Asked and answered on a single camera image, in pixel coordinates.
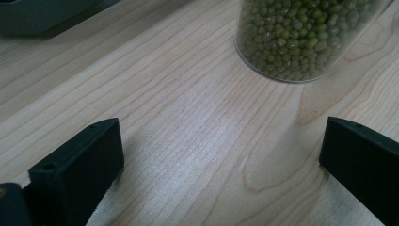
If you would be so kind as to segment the black corner shelf rack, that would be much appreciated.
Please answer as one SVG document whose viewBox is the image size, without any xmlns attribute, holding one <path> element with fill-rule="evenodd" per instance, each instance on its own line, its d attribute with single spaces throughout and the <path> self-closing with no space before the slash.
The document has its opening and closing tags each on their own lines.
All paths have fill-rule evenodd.
<svg viewBox="0 0 399 226">
<path fill-rule="evenodd" d="M 39 35 L 120 0 L 0 0 L 0 35 Z"/>
</svg>

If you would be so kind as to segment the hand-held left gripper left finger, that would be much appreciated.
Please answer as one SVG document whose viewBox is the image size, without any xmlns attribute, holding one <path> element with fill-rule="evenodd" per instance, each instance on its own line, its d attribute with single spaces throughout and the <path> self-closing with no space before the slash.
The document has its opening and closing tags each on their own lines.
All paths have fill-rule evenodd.
<svg viewBox="0 0 399 226">
<path fill-rule="evenodd" d="M 119 120 L 86 127 L 29 169 L 35 222 L 85 226 L 123 167 Z"/>
</svg>

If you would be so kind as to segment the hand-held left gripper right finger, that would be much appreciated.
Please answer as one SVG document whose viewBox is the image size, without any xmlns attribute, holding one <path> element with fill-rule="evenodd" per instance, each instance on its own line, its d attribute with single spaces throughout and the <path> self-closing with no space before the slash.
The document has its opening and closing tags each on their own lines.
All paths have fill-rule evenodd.
<svg viewBox="0 0 399 226">
<path fill-rule="evenodd" d="M 398 142 L 330 117 L 319 163 L 385 226 L 399 226 Z"/>
</svg>

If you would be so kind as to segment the glass jar of green beans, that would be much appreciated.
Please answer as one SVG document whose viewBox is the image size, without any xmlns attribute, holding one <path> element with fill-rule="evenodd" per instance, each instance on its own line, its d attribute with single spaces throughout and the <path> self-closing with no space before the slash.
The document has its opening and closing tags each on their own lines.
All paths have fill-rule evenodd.
<svg viewBox="0 0 399 226">
<path fill-rule="evenodd" d="M 302 83 L 324 76 L 394 0 L 241 0 L 235 47 L 255 72 Z"/>
</svg>

